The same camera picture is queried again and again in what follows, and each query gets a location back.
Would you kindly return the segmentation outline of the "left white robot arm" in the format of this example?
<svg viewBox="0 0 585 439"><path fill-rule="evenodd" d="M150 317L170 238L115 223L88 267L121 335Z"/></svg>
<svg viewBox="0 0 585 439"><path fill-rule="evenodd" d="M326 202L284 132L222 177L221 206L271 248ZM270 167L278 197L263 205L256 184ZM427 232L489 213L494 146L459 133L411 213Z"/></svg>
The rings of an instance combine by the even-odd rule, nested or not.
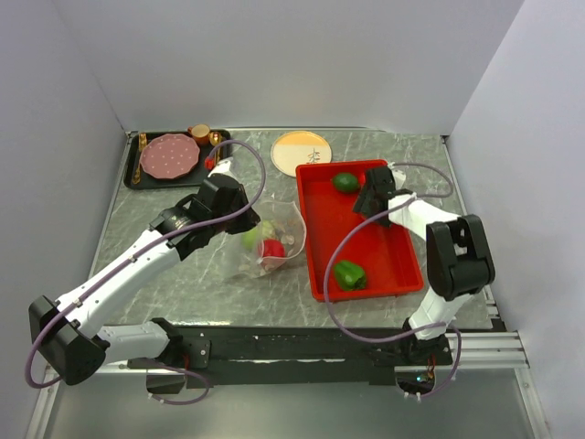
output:
<svg viewBox="0 0 585 439"><path fill-rule="evenodd" d="M242 233L259 221L237 179L208 177L196 194L163 210L131 248L85 284L55 301L40 296L29 306L35 351L68 385L85 381L104 364L126 359L152 359L164 368L183 365L183 337L165 319L110 327L110 315L214 236Z"/></svg>

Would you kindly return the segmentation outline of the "red apple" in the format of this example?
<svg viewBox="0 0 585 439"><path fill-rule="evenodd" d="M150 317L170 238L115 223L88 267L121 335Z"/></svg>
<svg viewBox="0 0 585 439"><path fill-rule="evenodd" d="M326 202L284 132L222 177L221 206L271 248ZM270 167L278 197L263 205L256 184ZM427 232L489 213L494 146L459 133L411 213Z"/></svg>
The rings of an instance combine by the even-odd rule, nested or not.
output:
<svg viewBox="0 0 585 439"><path fill-rule="evenodd" d="M286 252L283 244L275 239L265 239L258 246L261 258L284 258Z"/></svg>

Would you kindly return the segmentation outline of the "green bell pepper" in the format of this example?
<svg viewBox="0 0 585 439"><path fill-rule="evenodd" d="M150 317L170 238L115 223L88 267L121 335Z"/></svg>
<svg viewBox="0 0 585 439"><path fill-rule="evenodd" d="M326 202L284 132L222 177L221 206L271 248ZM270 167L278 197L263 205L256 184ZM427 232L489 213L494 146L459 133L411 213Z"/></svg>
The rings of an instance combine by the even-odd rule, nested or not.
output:
<svg viewBox="0 0 585 439"><path fill-rule="evenodd" d="M367 274L358 264L342 260L335 264L334 278L343 291L362 290L367 286Z"/></svg>

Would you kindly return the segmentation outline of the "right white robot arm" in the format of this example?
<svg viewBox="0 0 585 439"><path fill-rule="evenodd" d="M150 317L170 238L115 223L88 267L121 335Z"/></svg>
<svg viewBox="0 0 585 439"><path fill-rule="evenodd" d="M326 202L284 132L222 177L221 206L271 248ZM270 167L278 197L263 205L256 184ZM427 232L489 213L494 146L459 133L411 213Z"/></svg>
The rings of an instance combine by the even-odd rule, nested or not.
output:
<svg viewBox="0 0 585 439"><path fill-rule="evenodd" d="M481 219L439 209L414 192L398 188L392 170L376 166L365 172L353 211L389 227L398 225L424 239L429 289L406 321L414 333L399 345L410 364L432 352L459 309L495 279L495 266Z"/></svg>

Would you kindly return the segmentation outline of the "light green apple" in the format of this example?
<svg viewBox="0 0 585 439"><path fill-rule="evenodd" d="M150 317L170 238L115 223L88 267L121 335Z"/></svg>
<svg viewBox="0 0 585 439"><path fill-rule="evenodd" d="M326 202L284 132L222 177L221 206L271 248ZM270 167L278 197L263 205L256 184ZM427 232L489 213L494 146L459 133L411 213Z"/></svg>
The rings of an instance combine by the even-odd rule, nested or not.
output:
<svg viewBox="0 0 585 439"><path fill-rule="evenodd" d="M273 239L275 228L270 221L262 220L256 227L241 235L241 245L247 251L255 250L264 240Z"/></svg>

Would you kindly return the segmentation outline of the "green lime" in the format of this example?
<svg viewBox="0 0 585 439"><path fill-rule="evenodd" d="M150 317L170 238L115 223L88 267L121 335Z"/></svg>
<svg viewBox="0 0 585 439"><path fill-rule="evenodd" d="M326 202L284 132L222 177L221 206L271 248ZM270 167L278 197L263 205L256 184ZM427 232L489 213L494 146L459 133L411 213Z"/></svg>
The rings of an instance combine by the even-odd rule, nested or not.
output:
<svg viewBox="0 0 585 439"><path fill-rule="evenodd" d="M335 190L344 194L356 193L360 190L358 178L351 173L339 173L332 178Z"/></svg>

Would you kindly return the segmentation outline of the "clear zip top bag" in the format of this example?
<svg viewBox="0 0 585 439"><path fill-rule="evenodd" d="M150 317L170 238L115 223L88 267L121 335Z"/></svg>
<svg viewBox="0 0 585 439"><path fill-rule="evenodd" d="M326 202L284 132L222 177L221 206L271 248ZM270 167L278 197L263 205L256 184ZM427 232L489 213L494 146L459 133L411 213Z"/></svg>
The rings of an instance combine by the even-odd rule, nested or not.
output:
<svg viewBox="0 0 585 439"><path fill-rule="evenodd" d="M253 209L260 222L251 230L233 235L226 247L226 275L259 278L298 256L304 248L307 229L294 201L261 199Z"/></svg>

